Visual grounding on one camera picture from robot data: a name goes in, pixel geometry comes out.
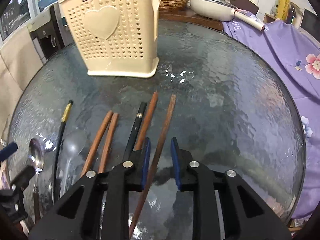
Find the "black spoon gold band handle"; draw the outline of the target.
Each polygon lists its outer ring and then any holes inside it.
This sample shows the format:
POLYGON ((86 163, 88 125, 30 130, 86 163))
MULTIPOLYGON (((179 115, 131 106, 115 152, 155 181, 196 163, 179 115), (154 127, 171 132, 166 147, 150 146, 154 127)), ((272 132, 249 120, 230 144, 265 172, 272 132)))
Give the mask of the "black spoon gold band handle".
POLYGON ((59 161, 60 147, 61 147, 62 138, 63 138, 63 134, 65 131, 65 126, 66 126, 67 120, 69 118, 72 105, 73 105, 73 100, 69 100, 69 102, 67 103, 67 106, 65 107, 65 110, 63 112, 59 132, 57 135, 56 151, 55 151, 55 155, 54 155, 54 159, 53 159, 53 166, 52 166, 52 190, 51 190, 51 192, 52 192, 52 204, 53 205, 56 202, 56 197, 55 197, 56 174, 57 174, 57 165, 58 165, 58 161, 59 161))

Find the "white microwave oven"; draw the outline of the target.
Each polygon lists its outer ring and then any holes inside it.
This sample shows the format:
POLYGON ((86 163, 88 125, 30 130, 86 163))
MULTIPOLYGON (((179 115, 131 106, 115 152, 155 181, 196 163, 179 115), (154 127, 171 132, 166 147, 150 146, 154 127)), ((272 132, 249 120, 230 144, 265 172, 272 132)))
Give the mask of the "white microwave oven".
POLYGON ((319 17, 308 9, 304 9, 300 27, 319 42, 319 17))

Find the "yellow roll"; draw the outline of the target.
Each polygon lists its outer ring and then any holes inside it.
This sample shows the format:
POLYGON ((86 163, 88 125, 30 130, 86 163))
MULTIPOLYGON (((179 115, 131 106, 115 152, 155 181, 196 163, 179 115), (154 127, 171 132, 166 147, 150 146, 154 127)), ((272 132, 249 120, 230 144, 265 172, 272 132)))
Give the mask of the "yellow roll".
POLYGON ((278 6, 276 10, 276 18, 285 21, 288 16, 290 7, 290 0, 278 0, 278 6))

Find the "brown wooden counter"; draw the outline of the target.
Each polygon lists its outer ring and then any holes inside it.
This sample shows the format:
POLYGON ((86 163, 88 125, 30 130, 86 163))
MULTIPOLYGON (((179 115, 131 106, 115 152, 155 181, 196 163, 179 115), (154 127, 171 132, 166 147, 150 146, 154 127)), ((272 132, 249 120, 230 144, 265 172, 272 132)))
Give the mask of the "brown wooden counter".
POLYGON ((219 32, 223 32, 223 24, 220 21, 200 16, 188 8, 185 8, 180 11, 160 11, 159 19, 167 21, 192 23, 219 32))

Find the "clear plastic spoon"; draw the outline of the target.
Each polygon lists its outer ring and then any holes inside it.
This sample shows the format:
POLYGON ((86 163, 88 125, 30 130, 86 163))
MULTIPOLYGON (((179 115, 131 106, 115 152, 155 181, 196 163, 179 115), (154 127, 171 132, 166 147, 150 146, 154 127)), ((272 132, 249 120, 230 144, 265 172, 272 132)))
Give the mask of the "clear plastic spoon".
POLYGON ((69 172, 69 167, 71 161, 74 157, 78 156, 81 151, 85 148, 87 141, 86 134, 83 130, 77 129, 66 135, 65 139, 62 142, 62 153, 63 159, 65 161, 64 168, 60 171, 61 184, 60 184, 60 193, 59 197, 62 197, 66 192, 67 187, 67 177, 69 172))

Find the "round glass table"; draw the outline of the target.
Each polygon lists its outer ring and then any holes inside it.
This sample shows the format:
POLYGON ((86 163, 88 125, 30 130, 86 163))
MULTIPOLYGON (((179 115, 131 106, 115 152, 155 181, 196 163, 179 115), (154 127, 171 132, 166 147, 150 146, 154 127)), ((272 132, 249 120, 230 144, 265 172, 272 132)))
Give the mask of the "round glass table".
POLYGON ((302 190, 305 140, 297 107, 276 72, 235 39, 199 25, 160 21, 156 74, 149 79, 89 76, 74 44, 54 54, 34 75, 15 108, 8 161, 14 177, 36 138, 44 148, 39 174, 41 211, 52 207, 51 180, 60 119, 73 100, 65 135, 83 130, 87 141, 71 161, 66 190, 80 176, 108 111, 119 114, 106 169, 122 161, 141 102, 158 101, 146 135, 155 151, 172 94, 176 104, 135 239, 191 239, 193 195, 177 189, 170 141, 210 169, 234 170, 287 222, 302 190))

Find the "dark brown bottle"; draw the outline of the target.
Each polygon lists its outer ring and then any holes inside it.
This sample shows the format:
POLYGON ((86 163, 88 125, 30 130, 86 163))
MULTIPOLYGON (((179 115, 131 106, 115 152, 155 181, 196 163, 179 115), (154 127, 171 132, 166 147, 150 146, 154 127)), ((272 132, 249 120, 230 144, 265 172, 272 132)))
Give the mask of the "dark brown bottle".
POLYGON ((293 25, 295 18, 296 18, 296 6, 291 2, 288 10, 286 23, 293 25))

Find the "water dispenser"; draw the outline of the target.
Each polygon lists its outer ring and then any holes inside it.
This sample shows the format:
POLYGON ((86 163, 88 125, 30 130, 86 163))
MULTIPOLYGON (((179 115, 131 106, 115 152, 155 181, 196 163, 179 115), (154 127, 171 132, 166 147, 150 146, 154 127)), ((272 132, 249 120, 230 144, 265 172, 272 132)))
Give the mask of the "water dispenser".
POLYGON ((27 25, 35 49, 45 64, 57 51, 73 43, 65 17, 58 2, 40 12, 27 25))

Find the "cream plastic utensil holder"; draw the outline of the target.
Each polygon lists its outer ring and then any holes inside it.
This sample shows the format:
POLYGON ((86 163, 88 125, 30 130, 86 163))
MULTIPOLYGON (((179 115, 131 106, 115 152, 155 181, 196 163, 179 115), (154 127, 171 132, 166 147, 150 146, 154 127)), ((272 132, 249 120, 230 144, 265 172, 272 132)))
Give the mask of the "cream plastic utensil holder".
POLYGON ((159 0, 62 0, 60 5, 88 75, 155 74, 159 0))

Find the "woven basin sink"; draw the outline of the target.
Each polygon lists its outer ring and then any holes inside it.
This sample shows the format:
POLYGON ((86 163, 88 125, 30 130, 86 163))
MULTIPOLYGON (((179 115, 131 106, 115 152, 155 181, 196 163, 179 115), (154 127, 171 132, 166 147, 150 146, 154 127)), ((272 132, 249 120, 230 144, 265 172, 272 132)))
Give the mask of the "woven basin sink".
POLYGON ((159 11, 180 11, 187 6, 188 0, 160 0, 159 11))

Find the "cream frying pan with lid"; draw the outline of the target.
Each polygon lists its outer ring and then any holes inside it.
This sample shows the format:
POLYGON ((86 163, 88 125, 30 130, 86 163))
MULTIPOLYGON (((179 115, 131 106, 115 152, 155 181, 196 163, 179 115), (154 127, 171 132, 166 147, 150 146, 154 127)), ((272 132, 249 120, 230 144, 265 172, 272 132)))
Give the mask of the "cream frying pan with lid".
POLYGON ((234 18, 240 19, 259 31, 265 29, 263 23, 255 21, 237 10, 231 4, 220 0, 190 0, 191 9, 198 15, 213 20, 229 22, 234 18))

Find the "steel spoon with brown handle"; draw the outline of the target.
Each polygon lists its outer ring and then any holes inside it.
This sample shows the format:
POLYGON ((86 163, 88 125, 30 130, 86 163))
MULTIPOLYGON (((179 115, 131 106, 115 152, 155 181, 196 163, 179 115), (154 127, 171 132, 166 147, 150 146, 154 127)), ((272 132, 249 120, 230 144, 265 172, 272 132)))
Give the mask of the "steel spoon with brown handle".
POLYGON ((33 202, 35 224, 37 224, 41 219, 38 180, 39 173, 42 172, 44 167, 44 156, 41 145, 36 138, 32 138, 29 142, 29 159, 35 169, 36 176, 36 182, 33 186, 33 202))

